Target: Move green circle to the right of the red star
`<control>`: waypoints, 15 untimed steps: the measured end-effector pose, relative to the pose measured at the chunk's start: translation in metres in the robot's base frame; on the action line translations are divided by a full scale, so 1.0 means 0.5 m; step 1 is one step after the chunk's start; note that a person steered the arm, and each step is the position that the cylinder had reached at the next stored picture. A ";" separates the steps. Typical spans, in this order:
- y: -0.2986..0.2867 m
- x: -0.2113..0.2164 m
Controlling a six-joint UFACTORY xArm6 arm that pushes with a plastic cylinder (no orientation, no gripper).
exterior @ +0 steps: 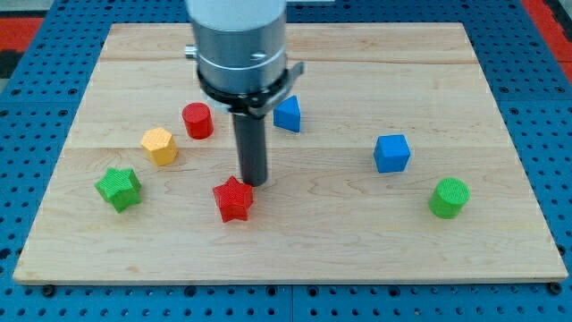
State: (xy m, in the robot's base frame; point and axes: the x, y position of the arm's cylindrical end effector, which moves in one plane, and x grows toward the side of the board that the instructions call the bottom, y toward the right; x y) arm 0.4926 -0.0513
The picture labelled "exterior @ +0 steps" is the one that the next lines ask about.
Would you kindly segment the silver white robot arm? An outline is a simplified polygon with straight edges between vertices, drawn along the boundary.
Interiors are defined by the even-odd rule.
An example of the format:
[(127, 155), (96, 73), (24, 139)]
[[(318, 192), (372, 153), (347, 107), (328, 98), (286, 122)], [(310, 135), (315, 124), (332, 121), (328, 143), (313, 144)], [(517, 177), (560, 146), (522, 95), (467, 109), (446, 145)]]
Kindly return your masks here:
[(230, 113), (262, 118), (304, 73), (287, 67), (285, 0), (187, 0), (201, 89)]

